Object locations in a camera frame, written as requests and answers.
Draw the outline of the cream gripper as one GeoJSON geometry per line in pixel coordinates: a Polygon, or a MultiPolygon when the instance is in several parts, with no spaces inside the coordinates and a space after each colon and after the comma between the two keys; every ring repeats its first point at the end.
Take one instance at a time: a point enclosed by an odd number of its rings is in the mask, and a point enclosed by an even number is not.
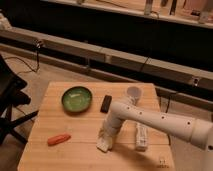
{"type": "Polygon", "coordinates": [[[106,120],[104,120],[98,134],[98,139],[101,142],[113,144],[119,132],[120,132],[120,128],[114,128],[106,120]]]}

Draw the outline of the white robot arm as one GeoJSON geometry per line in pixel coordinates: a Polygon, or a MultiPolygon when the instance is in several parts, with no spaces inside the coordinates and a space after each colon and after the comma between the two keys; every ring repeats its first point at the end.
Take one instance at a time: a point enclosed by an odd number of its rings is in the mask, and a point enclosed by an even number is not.
{"type": "Polygon", "coordinates": [[[203,150],[213,149],[213,123],[192,117],[151,111],[136,107],[128,99],[113,101],[110,113],[103,121],[97,148],[107,152],[126,120],[145,124],[175,136],[203,150]]]}

